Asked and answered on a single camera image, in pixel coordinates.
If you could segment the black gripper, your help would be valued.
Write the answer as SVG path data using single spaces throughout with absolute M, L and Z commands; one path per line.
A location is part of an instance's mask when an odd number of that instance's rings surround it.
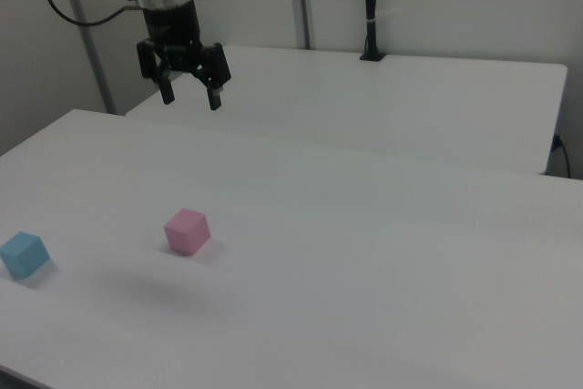
M 159 86 L 163 103 L 169 105 L 175 100 L 171 70 L 192 72 L 207 89 L 210 109 L 219 109 L 220 93 L 230 81 L 230 68 L 220 43 L 202 47 L 194 1 L 166 9 L 145 9 L 143 15 L 149 39 L 137 44 L 140 71 Z

